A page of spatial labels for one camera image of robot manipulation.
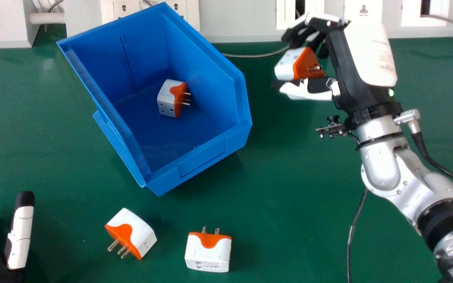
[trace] blue plastic bin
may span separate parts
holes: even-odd
[[[161,196],[244,147],[252,125],[244,75],[166,4],[58,45],[141,187]],[[192,93],[179,119],[158,112],[166,79]]]

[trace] green table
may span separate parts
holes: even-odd
[[[314,131],[339,113],[332,103],[272,91],[277,56],[233,59],[248,84],[253,128],[246,147],[158,198],[137,186],[97,127],[94,104],[55,44],[61,37],[52,29],[40,32],[32,49],[0,50],[0,233],[17,192],[34,191],[27,282],[346,281],[347,234],[363,183],[354,142],[322,141]],[[220,46],[243,53],[274,47]],[[392,48],[397,98],[405,109],[420,109],[429,151],[453,169],[453,39],[394,40]],[[112,240],[104,224],[123,207],[158,237],[142,261],[106,251]],[[186,268],[187,234],[202,226],[233,237],[230,273]],[[355,282],[439,278],[423,240],[373,195],[358,223],[352,264]]]

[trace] electrical outlet plate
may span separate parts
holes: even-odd
[[[285,30],[295,21],[296,0],[277,0],[276,29]],[[305,13],[324,13],[324,0],[305,0]]]
[[[149,0],[152,5],[162,2],[167,3],[194,29],[200,31],[199,0]],[[143,1],[113,1],[101,0],[101,13],[103,24],[123,18],[148,8],[149,5]]]
[[[421,18],[422,0],[403,0],[401,7],[401,27],[444,27],[445,21],[435,18]],[[450,0],[431,0],[429,13],[435,16],[448,17]]]
[[[379,25],[382,22],[380,0],[345,0],[344,18],[362,24]]]

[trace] robotic hand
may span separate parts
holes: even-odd
[[[0,283],[20,283],[25,279],[24,267],[29,252],[33,214],[33,193],[21,192],[17,196],[4,254],[0,248]]]
[[[307,38],[315,39],[304,46]],[[374,195],[392,202],[433,251],[443,275],[453,283],[453,183],[428,170],[410,150],[401,125],[408,125],[421,155],[447,176],[430,158],[424,145],[417,109],[403,112],[394,99],[397,74],[390,44],[382,25],[367,26],[325,14],[300,17],[282,36],[290,44],[275,66],[273,87],[293,100],[333,101],[347,113],[328,118],[325,135],[345,136],[357,131],[361,177]],[[318,56],[330,57],[336,78],[319,65]]]

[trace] metal prong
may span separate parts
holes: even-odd
[[[124,250],[126,250],[126,249],[127,249],[127,246],[123,246],[123,247],[118,251],[118,254],[119,254],[119,255],[122,254],[122,252],[123,252]]]
[[[126,250],[123,254],[122,254],[122,259],[124,259],[128,254],[129,254],[129,250]]]
[[[111,246],[108,247],[108,252],[112,251],[113,249],[115,249],[115,247],[118,245],[118,243],[120,243],[119,240],[115,240],[113,242],[113,244],[111,244]]]

